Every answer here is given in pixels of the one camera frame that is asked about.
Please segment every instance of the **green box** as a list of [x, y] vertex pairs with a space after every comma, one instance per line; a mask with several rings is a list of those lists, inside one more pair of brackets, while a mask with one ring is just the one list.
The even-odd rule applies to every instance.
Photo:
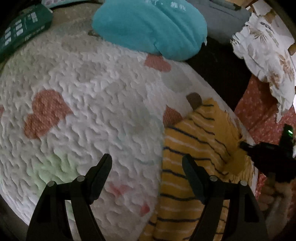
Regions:
[[52, 11], [42, 4], [23, 10], [23, 14], [11, 22], [0, 39], [0, 63], [12, 55], [20, 45], [47, 30], [52, 18]]

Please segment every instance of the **teal pillow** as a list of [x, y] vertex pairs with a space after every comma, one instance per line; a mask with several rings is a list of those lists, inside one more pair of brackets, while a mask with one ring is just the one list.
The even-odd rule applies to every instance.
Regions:
[[197, 54], [207, 37], [203, 15], [185, 0], [106, 0], [92, 27], [114, 44], [176, 61]]

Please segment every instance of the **green stain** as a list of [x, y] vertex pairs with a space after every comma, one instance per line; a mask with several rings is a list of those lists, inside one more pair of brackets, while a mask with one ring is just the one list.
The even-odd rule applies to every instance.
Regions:
[[43, 162], [32, 163], [32, 169], [28, 168], [27, 172], [37, 185], [36, 194], [40, 197], [49, 181], [57, 184], [72, 182], [79, 176], [77, 166], [77, 163], [68, 160], [67, 154], [52, 154]]

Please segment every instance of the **red patterned fabric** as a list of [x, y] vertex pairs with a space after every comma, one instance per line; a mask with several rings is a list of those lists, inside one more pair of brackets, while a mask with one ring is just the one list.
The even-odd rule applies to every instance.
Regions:
[[[269, 84], [261, 82], [252, 75], [246, 92], [239, 101], [234, 113], [247, 128], [253, 140], [258, 142], [269, 142], [278, 144], [283, 131], [284, 124], [296, 129], [296, 114], [294, 107], [276, 123], [277, 100], [271, 95]], [[261, 188], [264, 186], [266, 176], [260, 174], [256, 187], [256, 198], [258, 199]], [[296, 209], [296, 181], [293, 182], [293, 199], [289, 214]]]

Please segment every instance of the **bedding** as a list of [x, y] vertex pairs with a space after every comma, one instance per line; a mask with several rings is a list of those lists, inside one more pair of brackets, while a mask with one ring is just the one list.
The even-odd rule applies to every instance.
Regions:
[[[167, 126], [159, 201], [139, 240], [189, 240], [198, 224], [204, 205], [195, 197], [183, 171], [185, 153], [209, 175], [224, 182], [246, 180], [251, 186], [253, 167], [250, 157], [238, 148], [240, 141], [239, 130], [213, 99], [199, 103], [181, 122]], [[225, 200], [214, 241], [221, 240], [224, 233], [228, 208], [229, 200]]]
[[269, 23], [271, 21], [269, 17], [252, 13], [246, 26], [233, 36], [232, 46], [252, 74], [269, 83], [270, 92], [278, 101], [278, 123], [293, 105], [295, 68], [281, 40], [283, 37]]
[[234, 124], [237, 117], [187, 64], [89, 36], [97, 8], [55, 10], [52, 27], [3, 66], [0, 194], [29, 224], [50, 180], [70, 182], [109, 153], [113, 167], [91, 209], [106, 240], [136, 241], [157, 203], [168, 120], [179, 122], [210, 97]]

